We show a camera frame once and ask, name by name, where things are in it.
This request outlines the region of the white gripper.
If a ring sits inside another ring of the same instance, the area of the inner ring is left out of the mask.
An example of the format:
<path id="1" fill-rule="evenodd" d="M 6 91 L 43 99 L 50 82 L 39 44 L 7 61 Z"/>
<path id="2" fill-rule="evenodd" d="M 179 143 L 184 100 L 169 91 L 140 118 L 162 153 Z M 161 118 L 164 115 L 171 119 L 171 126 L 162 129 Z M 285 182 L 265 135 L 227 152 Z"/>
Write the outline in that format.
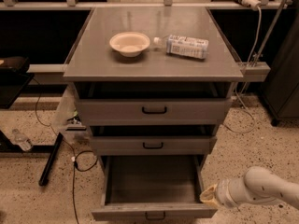
<path id="1" fill-rule="evenodd" d="M 213 208 L 218 207 L 218 202 L 220 206 L 226 208 L 238 207 L 238 204 L 233 200 L 229 191 L 230 182 L 230 179 L 224 179 L 217 185 L 214 184 L 205 189 L 200 195 L 201 202 Z"/>

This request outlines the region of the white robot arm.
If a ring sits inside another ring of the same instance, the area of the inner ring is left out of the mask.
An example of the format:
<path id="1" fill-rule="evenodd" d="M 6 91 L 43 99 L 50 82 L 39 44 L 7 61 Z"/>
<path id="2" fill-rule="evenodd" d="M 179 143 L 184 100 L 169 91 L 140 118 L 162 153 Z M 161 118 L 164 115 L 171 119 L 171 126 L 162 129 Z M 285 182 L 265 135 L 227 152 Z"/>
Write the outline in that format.
<path id="1" fill-rule="evenodd" d="M 210 186 L 200 194 L 200 201 L 215 208 L 284 202 L 299 209 L 299 185 L 280 178 L 268 169 L 253 166 L 239 178 L 224 179 Z"/>

